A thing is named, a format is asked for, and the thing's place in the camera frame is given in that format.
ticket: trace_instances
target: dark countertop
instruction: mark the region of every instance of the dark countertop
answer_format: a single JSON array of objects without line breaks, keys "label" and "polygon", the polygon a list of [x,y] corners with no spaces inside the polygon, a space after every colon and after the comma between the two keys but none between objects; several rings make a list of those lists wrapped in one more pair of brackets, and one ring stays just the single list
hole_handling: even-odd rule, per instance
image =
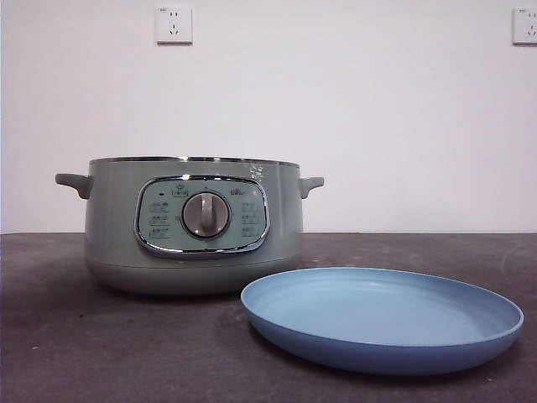
[{"label": "dark countertop", "polygon": [[79,233],[2,236],[2,402],[530,402],[537,396],[537,234],[305,235],[302,267],[384,267],[496,291],[519,340],[457,374],[383,377],[311,364],[247,323],[238,293],[135,296],[98,285]]}]

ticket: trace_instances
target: white wall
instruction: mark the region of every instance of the white wall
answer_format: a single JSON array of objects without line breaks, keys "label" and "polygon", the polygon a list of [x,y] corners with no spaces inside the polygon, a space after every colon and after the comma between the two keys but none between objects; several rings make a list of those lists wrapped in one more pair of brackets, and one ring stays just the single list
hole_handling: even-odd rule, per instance
[{"label": "white wall", "polygon": [[115,155],[290,160],[305,230],[537,231],[537,48],[518,0],[4,0],[3,232],[82,231],[54,183]]}]

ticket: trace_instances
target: electrical socket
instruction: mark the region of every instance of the electrical socket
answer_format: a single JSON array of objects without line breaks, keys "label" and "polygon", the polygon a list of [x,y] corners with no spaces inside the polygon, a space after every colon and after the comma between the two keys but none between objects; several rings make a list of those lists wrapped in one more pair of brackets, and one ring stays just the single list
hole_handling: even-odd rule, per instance
[{"label": "electrical socket", "polygon": [[513,10],[513,43],[537,44],[537,8]]},{"label": "electrical socket", "polygon": [[157,44],[192,43],[192,8],[159,8],[155,12]]}]

